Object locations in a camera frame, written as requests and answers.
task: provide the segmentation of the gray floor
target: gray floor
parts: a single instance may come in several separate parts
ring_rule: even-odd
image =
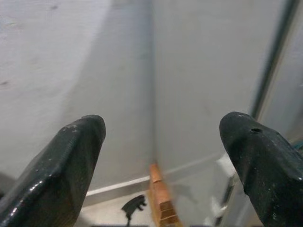
[[[91,225],[107,224],[125,225],[127,223],[127,219],[124,211],[122,211],[121,208],[130,199],[140,194],[145,194],[145,192],[138,192],[132,195],[123,196],[114,200],[109,200],[82,208],[75,227],[88,227]],[[155,227],[147,198],[146,203],[147,206],[144,207],[143,211],[136,210],[133,213],[131,226],[146,225],[149,227]]]

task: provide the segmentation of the white wall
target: white wall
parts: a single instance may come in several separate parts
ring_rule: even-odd
[[[149,0],[2,0],[0,173],[16,178],[65,124],[105,119],[91,189],[153,161]]]
[[[284,2],[154,1],[157,160],[185,226],[211,215],[219,122],[251,111]]]

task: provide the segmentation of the white baseboard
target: white baseboard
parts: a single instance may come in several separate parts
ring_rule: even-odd
[[[145,191],[148,189],[149,179],[149,176],[145,176],[131,181],[117,183],[104,188],[88,191],[83,203],[83,207],[136,192]]]

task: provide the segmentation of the floor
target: floor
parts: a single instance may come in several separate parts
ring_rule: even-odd
[[[75,227],[89,227],[89,226],[109,226],[111,224],[117,226],[125,226],[127,219],[124,211],[121,210],[132,198],[144,194],[145,192],[137,192],[135,194],[123,196],[117,199],[109,200],[106,202],[98,203],[92,206],[82,208]],[[152,220],[152,212],[146,198],[147,206],[143,207],[143,211],[136,210],[133,213],[131,226],[149,226],[155,227]]]

